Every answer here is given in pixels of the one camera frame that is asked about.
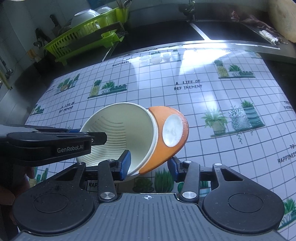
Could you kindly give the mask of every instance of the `metal screw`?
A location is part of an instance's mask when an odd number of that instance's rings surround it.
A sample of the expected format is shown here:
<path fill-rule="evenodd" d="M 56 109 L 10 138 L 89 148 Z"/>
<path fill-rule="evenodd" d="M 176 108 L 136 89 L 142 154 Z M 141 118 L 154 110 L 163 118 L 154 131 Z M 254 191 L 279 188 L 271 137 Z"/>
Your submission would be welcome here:
<path fill-rule="evenodd" d="M 109 199 L 112 199 L 113 197 L 115 197 L 115 194 L 113 192 L 103 192 L 103 193 L 101 193 L 100 197 L 102 199 L 109 200 Z"/>
<path fill-rule="evenodd" d="M 186 199 L 193 199 L 196 198 L 197 194 L 195 192 L 183 192 L 182 196 Z"/>

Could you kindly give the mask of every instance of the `paper cup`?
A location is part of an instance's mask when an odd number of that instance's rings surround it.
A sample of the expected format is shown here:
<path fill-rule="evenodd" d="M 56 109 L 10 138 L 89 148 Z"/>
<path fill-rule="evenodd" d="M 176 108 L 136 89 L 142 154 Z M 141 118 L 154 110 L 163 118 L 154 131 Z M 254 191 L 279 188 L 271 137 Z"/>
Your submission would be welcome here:
<path fill-rule="evenodd" d="M 77 157 L 87 166 L 106 159 L 118 159 L 124 150 L 131 152 L 127 179 L 147 173 L 175 155 L 185 144 L 189 128 L 177 110 L 157 106 L 146 110 L 134 103 L 116 103 L 93 114 L 82 132 L 103 131 L 105 145 L 92 146 L 91 153 Z"/>

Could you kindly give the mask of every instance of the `kitchen sink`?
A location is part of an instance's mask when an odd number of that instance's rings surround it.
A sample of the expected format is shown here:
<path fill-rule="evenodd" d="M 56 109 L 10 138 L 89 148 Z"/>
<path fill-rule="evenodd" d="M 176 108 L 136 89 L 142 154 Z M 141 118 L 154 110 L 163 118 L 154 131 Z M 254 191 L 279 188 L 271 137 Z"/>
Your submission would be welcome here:
<path fill-rule="evenodd" d="M 240 40 L 269 44 L 269 42 L 236 22 L 196 21 L 194 24 L 212 40 Z"/>
<path fill-rule="evenodd" d="M 111 56 L 136 49 L 175 42 L 204 40 L 186 21 L 168 21 L 136 28 L 126 28 L 126 35 Z"/>

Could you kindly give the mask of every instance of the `dish drying rack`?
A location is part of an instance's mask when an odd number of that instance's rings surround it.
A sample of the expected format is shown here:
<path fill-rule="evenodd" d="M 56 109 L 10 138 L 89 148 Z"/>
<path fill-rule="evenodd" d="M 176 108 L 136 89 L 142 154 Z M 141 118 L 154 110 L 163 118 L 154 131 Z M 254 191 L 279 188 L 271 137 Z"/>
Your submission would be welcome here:
<path fill-rule="evenodd" d="M 65 66 L 68 58 L 99 46 L 110 48 L 115 42 L 122 41 L 124 36 L 116 31 L 124 31 L 127 18 L 128 8 L 115 8 L 70 29 L 44 48 L 56 57 L 56 62 Z"/>

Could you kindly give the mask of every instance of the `cutting board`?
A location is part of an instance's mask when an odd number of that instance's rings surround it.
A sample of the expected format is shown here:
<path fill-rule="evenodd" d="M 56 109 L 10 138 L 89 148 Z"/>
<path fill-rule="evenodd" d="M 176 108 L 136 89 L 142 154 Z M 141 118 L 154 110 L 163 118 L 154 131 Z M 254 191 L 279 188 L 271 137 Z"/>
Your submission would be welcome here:
<path fill-rule="evenodd" d="M 269 18 L 285 38 L 296 42 L 296 3 L 292 0 L 269 0 Z"/>

